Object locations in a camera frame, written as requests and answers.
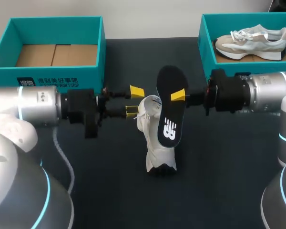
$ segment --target robotic arm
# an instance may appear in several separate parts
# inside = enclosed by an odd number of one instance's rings
[[[281,109],[278,161],[283,170],[265,189],[261,216],[266,229],[286,229],[286,72],[227,78],[223,70],[212,71],[205,92],[186,97],[188,106],[203,104],[206,114],[248,108],[251,112],[277,112]]]
[[[0,88],[0,229],[71,229],[69,193],[27,154],[38,140],[34,127],[68,119],[84,125],[86,138],[95,138],[106,117],[138,113],[137,106],[107,109],[106,102],[116,97],[144,97],[144,91],[130,86],[95,96],[92,89],[61,94],[56,87]]]

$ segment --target cardboard bottom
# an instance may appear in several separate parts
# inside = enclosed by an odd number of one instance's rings
[[[255,55],[247,55],[247,56],[243,57],[240,60],[232,60],[232,59],[226,58],[224,56],[221,56],[218,53],[217,49],[214,47],[214,44],[213,44],[213,50],[214,50],[214,53],[215,53],[215,58],[216,58],[217,63],[268,62],[268,61],[272,61],[272,60],[263,59],[263,58],[261,58],[259,56],[255,56]],[[285,54],[285,56],[283,57],[283,59],[281,61],[286,61],[286,54]]]
[[[96,65],[97,49],[94,44],[23,45],[16,67]]]

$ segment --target teal box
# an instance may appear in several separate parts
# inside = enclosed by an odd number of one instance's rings
[[[207,80],[212,69],[219,68],[224,69],[227,76],[244,72],[258,74],[286,71],[286,61],[217,63],[212,46],[215,39],[229,35],[230,31],[239,31],[258,24],[268,30],[280,30],[286,27],[286,12],[202,15],[198,47]]]
[[[97,44],[96,65],[16,67],[24,44]],[[99,94],[105,53],[102,17],[11,18],[0,40],[0,87],[57,85],[61,93],[93,88]]]

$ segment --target white sneaker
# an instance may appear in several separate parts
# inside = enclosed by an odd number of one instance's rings
[[[137,126],[144,133],[147,142],[147,172],[154,170],[155,173],[172,173],[177,170],[174,148],[163,147],[158,140],[161,108],[158,96],[150,95],[144,98],[139,105]]]
[[[240,60],[247,55],[280,61],[285,55],[286,28],[267,30],[261,25],[231,31],[214,41],[217,51],[225,57]]]

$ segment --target black table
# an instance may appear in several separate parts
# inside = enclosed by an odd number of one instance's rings
[[[106,85],[137,85],[156,93],[167,64],[181,68],[191,88],[206,85],[197,38],[107,40]],[[138,104],[111,101],[108,107]],[[97,139],[83,126],[63,122],[58,140],[75,171],[75,229],[263,229],[262,193],[279,172],[279,118],[269,114],[186,110],[183,138],[175,149],[178,173],[146,174],[146,141],[134,120],[107,119]],[[39,129],[33,150],[65,187],[69,172],[50,129]]]

